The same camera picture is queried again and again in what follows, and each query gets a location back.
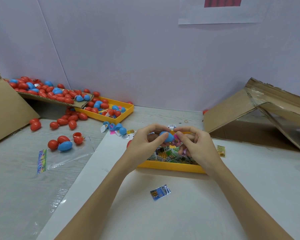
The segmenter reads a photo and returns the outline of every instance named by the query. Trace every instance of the table surface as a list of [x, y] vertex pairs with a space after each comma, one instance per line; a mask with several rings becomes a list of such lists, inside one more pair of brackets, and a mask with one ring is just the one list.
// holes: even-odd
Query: table surface
[[[64, 114], [64, 106], [34, 100], [30, 103], [43, 118], [42, 128], [32, 132], [28, 126], [0, 142], [0, 239], [36, 239], [90, 158], [36, 174], [39, 150], [47, 148], [49, 140], [71, 136], [73, 131], [67, 126], [49, 129], [49, 123]], [[202, 113], [136, 106], [122, 124], [127, 129], [151, 123], [203, 129], [202, 119]], [[101, 125], [94, 119], [79, 121], [75, 131], [90, 136], [96, 149], [106, 134], [100, 132]]]
[[[294, 239], [300, 239], [300, 153], [213, 141], [225, 146], [224, 163], [252, 197]], [[106, 134], [37, 240], [57, 236], [96, 190], [126, 145], [127, 140]], [[164, 184], [171, 194], [154, 202], [150, 191]], [[173, 240], [247, 239], [220, 188], [207, 175], [136, 169], [123, 181], [100, 239], [151, 240], [154, 236]]]

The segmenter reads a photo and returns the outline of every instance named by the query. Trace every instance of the clear plastic bag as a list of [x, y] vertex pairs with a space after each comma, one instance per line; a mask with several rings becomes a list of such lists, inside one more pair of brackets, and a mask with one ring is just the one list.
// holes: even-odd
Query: clear plastic bag
[[59, 150], [52, 151], [51, 149], [47, 149], [47, 170], [94, 153], [91, 139], [88, 136], [80, 145], [76, 145], [74, 141], [71, 142], [73, 146], [67, 151], [60, 152]]

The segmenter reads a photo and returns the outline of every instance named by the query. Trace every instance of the yellow plastic tray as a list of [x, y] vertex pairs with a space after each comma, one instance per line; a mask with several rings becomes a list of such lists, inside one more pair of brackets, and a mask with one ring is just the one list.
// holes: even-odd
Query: yellow plastic tray
[[191, 172], [191, 173], [206, 173], [200, 165], [175, 163], [166, 161], [149, 161], [141, 163], [139, 168], [154, 168], [154, 169], [165, 169], [173, 171]]
[[85, 113], [90, 118], [94, 118], [96, 120], [101, 120], [101, 121], [109, 121], [109, 123], [115, 123], [115, 124], [118, 124], [119, 122], [124, 120], [126, 117], [128, 117], [129, 114], [131, 114], [133, 112], [133, 109], [134, 109], [133, 104], [128, 104], [128, 103], [112, 100], [112, 99], [109, 99], [109, 98], [106, 98], [106, 97], [99, 97], [99, 99], [100, 100], [103, 100], [103, 99], [108, 100], [108, 102], [109, 102], [109, 108], [108, 109], [111, 109], [112, 105], [116, 105], [116, 106], [124, 107], [126, 109], [126, 112], [121, 113], [119, 117], [114, 119], [114, 118], [106, 117], [106, 116], [98, 114], [98, 113], [93, 113], [93, 112], [88, 111], [88, 110], [80, 109], [80, 108], [77, 108], [77, 107], [75, 107], [75, 110], [80, 112], [80, 113]]

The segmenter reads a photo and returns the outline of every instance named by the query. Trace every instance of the hand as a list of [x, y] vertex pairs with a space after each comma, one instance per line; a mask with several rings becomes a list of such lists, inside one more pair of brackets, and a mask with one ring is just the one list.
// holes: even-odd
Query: hand
[[128, 172], [132, 172], [138, 165], [146, 161], [157, 149], [158, 146], [163, 145], [164, 140], [168, 138], [168, 133], [163, 133], [160, 136], [150, 136], [148, 134], [154, 131], [167, 131], [171, 129], [160, 124], [151, 124], [144, 128], [138, 129], [133, 140], [130, 142], [128, 148], [120, 158]]
[[182, 126], [173, 129], [183, 143], [179, 154], [186, 149], [186, 154], [200, 164], [210, 175], [217, 165], [223, 163], [209, 133], [193, 126]]

